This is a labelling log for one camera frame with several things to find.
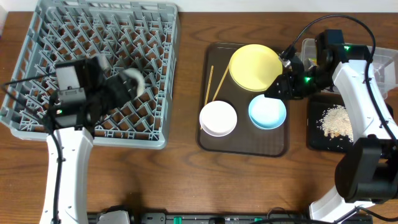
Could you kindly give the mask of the green orange snack wrapper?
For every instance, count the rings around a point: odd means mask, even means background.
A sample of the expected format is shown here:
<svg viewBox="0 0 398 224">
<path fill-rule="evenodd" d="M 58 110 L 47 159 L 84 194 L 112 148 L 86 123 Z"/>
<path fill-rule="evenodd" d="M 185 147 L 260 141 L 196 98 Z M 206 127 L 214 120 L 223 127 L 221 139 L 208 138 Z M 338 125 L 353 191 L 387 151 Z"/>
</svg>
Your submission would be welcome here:
<svg viewBox="0 0 398 224">
<path fill-rule="evenodd" d="M 316 58 L 308 58 L 308 63 L 310 67 L 317 66 L 317 59 Z"/>
</svg>

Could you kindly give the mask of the white cup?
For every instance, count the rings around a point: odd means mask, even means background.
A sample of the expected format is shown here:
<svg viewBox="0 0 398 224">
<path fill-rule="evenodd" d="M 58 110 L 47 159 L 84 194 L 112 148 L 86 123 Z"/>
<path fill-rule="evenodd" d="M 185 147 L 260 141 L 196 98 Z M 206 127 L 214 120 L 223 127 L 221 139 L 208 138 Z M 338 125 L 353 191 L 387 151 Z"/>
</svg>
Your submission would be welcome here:
<svg viewBox="0 0 398 224">
<path fill-rule="evenodd" d="M 123 70 L 119 76 L 122 78 L 123 85 L 131 98 L 137 98 L 144 93 L 145 80 L 142 73 L 136 68 L 128 68 Z"/>
</svg>

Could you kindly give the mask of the light blue bowl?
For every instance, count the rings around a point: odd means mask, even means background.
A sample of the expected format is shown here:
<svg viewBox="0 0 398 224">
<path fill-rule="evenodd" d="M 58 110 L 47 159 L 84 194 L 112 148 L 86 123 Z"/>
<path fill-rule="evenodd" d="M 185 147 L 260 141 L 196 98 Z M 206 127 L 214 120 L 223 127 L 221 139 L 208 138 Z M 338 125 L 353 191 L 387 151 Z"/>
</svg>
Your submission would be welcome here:
<svg viewBox="0 0 398 224">
<path fill-rule="evenodd" d="M 270 130 L 284 123 L 287 109 L 282 100 L 258 95 L 251 100 L 248 115 L 255 127 Z"/>
</svg>

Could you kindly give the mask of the rice food scraps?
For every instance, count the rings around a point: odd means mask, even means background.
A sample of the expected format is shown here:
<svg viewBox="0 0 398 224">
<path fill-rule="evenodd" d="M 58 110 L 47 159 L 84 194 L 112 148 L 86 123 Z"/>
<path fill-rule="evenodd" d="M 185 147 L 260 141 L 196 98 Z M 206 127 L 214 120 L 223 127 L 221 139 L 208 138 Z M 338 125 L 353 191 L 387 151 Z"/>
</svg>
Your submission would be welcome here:
<svg viewBox="0 0 398 224">
<path fill-rule="evenodd" d="M 333 105 L 324 110 L 322 117 L 317 121 L 317 128 L 323 132 L 325 137 L 332 139 L 347 137 L 349 142 L 353 142 L 353 130 L 344 106 Z"/>
</svg>

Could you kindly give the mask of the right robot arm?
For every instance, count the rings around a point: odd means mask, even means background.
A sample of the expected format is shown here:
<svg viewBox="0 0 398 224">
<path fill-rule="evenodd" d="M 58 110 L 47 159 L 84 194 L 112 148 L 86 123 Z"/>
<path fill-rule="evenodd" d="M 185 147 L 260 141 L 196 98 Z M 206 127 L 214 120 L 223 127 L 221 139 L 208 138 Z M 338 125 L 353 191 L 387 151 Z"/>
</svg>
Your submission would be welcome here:
<svg viewBox="0 0 398 224">
<path fill-rule="evenodd" d="M 397 124 L 374 79 L 375 48 L 347 44 L 341 30 L 315 38 L 317 64 L 306 70 L 293 45 L 279 59 L 289 71 L 265 91 L 268 98 L 301 100 L 337 87 L 353 130 L 353 147 L 338 163 L 335 185 L 309 206 L 315 223 L 340 223 L 359 210 L 397 198 Z"/>
</svg>

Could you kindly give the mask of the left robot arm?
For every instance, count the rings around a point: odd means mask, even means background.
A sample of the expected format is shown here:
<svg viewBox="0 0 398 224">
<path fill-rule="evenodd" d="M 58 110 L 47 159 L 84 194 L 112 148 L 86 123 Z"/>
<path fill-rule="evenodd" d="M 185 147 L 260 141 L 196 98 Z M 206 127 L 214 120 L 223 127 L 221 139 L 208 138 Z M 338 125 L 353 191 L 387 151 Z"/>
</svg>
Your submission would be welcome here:
<svg viewBox="0 0 398 224">
<path fill-rule="evenodd" d="M 87 172 L 100 119 L 141 96 L 142 73 L 127 68 L 110 78 L 106 57 L 57 63 L 58 90 L 43 118 L 48 132 L 49 169 L 41 223 L 88 223 Z"/>
</svg>

